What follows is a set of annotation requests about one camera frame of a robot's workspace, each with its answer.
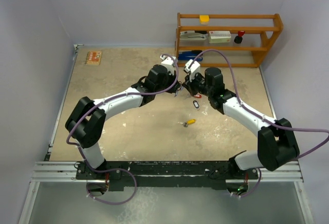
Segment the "blue tagged key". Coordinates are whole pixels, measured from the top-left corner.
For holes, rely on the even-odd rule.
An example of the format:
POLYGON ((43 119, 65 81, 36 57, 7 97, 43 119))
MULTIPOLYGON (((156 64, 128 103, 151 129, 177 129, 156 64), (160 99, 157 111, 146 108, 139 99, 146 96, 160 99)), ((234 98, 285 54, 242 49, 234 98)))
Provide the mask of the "blue tagged key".
POLYGON ((178 94, 179 94, 179 92, 180 91, 182 91, 183 90, 183 86, 181 86, 180 88, 178 88, 177 90, 176 90, 176 92, 175 92, 175 95, 174 95, 174 97, 177 97, 178 96, 178 94))

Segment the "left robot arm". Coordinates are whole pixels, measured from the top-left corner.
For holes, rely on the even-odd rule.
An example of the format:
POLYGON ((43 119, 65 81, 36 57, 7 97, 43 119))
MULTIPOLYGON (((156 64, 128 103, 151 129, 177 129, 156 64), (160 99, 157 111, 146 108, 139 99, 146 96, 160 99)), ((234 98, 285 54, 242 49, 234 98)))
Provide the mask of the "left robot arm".
POLYGON ((99 146, 105 122, 123 111, 152 102, 158 94, 176 92, 180 87, 177 79, 178 67, 170 70, 164 64, 157 64, 147 76, 121 93, 95 100, 83 97, 78 101, 65 123, 69 132, 67 143, 72 144, 71 137, 77 141, 75 145, 89 163, 87 171, 93 178, 100 179, 106 172, 99 146))

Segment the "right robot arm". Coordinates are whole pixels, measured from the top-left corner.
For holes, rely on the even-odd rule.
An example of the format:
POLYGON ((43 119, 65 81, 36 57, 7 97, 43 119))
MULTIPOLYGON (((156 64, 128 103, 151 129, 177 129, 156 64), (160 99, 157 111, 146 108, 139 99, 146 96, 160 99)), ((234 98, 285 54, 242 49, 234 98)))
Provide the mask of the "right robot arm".
POLYGON ((183 87, 191 95, 202 94, 212 108, 233 118, 250 130, 257 138, 257 150, 241 152, 231 158, 229 174, 241 178, 248 169, 264 167, 274 171, 296 159, 300 150, 291 123, 264 115, 238 100, 236 92, 225 88, 222 72, 210 67, 201 74, 199 67, 185 67, 187 74, 183 87))

